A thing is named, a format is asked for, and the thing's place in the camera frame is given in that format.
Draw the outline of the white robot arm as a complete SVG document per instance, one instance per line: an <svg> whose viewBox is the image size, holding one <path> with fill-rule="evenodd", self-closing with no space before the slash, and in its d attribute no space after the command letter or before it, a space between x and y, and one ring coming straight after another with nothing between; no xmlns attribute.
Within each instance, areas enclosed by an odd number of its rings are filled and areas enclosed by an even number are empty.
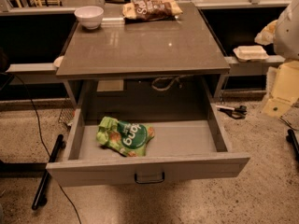
<svg viewBox="0 0 299 224"><path fill-rule="evenodd" d="M260 45L272 44L276 55L285 59L277 69L269 70L271 87L262 108L264 114L280 118L299 99L299 0L292 0L254 41Z"/></svg>

